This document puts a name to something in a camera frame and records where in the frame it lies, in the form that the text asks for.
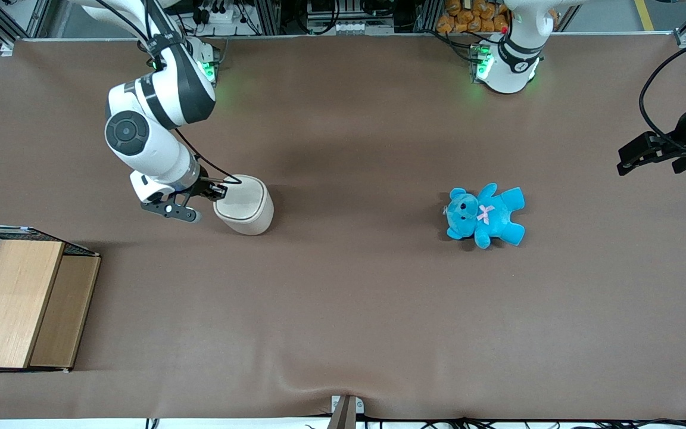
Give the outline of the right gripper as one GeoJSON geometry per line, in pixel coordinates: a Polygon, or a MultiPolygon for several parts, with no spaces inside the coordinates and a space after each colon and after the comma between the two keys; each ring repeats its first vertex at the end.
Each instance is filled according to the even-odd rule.
{"type": "Polygon", "coordinates": [[[133,190],[141,201],[144,211],[186,223],[198,223],[202,218],[201,212],[191,207],[158,200],[166,200],[190,187],[192,197],[202,197],[210,201],[226,198],[228,191],[226,185],[212,179],[198,178],[199,173],[196,171],[185,171],[181,175],[174,173],[146,175],[138,171],[131,171],[130,174],[133,190]]]}

